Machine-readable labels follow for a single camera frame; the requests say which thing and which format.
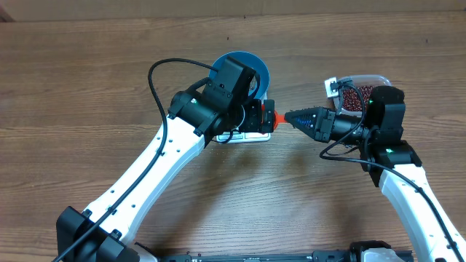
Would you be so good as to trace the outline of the orange scoop with blue handle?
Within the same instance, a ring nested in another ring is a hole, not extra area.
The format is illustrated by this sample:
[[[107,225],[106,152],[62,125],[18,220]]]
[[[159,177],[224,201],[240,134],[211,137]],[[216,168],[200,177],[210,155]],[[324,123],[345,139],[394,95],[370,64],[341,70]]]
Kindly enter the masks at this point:
[[[287,124],[288,123],[285,120],[285,115],[284,114],[279,114],[275,109],[273,109],[271,111],[272,121],[267,122],[266,121],[266,115],[268,114],[268,109],[266,108],[266,106],[264,104],[261,106],[261,112],[262,112],[261,131],[263,133],[265,133],[265,132],[272,133],[277,129],[279,124]]]

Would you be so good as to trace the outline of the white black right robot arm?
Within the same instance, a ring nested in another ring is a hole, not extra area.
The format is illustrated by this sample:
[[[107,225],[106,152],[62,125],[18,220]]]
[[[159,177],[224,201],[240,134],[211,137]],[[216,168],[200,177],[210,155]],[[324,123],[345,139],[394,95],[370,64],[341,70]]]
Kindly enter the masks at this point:
[[[361,115],[313,107],[284,119],[311,139],[327,143],[319,157],[358,163],[395,208],[419,261],[464,261],[465,239],[436,199],[422,161],[402,139],[404,93],[378,86],[361,102]]]

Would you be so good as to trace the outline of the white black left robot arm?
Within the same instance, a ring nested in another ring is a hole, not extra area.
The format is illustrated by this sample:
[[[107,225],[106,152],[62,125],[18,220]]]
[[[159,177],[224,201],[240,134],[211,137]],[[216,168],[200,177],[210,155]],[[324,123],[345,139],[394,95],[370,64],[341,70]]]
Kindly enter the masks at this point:
[[[210,143],[270,138],[275,106],[266,97],[270,73],[249,52],[230,52],[209,74],[162,108],[162,125],[120,179],[83,211],[67,207],[56,223],[59,261],[155,261],[135,236],[174,177]]]

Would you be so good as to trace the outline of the white kitchen scale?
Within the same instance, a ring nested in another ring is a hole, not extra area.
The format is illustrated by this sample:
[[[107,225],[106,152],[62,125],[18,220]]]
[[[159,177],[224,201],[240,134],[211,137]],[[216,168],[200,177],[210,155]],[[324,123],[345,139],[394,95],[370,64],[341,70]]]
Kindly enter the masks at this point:
[[[232,143],[261,143],[267,142],[271,139],[271,133],[260,133],[260,132],[239,132],[234,131],[232,138],[228,141],[229,144]],[[224,132],[221,135],[216,136],[216,141],[223,143],[229,138],[229,132]]]

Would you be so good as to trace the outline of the teal bowl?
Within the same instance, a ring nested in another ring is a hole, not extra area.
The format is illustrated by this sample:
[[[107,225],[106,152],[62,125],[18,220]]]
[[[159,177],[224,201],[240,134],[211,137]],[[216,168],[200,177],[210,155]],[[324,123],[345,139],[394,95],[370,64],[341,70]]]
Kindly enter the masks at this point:
[[[231,56],[235,60],[253,68],[260,76],[260,87],[256,93],[255,99],[266,100],[267,91],[270,85],[270,73],[266,63],[257,55],[246,51],[233,51],[220,56],[213,64],[212,67],[219,69],[225,59]]]

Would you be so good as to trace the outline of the red beans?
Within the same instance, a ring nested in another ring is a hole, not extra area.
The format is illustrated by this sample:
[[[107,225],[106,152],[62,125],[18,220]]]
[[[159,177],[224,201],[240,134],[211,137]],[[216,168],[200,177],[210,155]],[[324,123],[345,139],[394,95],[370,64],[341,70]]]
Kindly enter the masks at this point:
[[[357,89],[363,97],[365,107],[368,106],[373,88],[374,86],[372,85],[357,86]],[[351,112],[362,111],[360,98],[354,89],[348,89],[343,92],[343,109]]]

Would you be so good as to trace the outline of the clear plastic container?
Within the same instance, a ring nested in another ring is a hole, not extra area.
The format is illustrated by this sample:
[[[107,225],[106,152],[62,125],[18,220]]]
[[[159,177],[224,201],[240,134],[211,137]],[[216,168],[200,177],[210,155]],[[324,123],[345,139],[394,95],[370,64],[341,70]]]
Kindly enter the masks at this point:
[[[339,81],[345,80],[345,79],[351,79],[353,85],[356,87],[363,86],[363,85],[372,85],[374,87],[392,85],[390,80],[387,79],[386,77],[380,76],[380,75],[374,75],[374,74],[345,76],[343,78],[340,78]],[[362,111],[351,112],[351,111],[347,111],[343,109],[343,95],[342,95],[342,98],[338,96],[336,98],[332,98],[332,100],[333,100],[333,104],[336,110],[340,110],[341,114],[346,114],[350,116],[361,116]]]

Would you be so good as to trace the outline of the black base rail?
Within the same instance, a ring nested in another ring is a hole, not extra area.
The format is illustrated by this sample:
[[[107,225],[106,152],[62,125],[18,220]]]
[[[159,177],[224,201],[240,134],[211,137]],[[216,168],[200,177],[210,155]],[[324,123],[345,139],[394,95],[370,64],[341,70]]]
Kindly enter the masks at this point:
[[[189,251],[183,255],[157,257],[160,262],[356,262],[356,254],[350,250],[317,250],[310,254],[275,255],[214,255],[191,256]]]

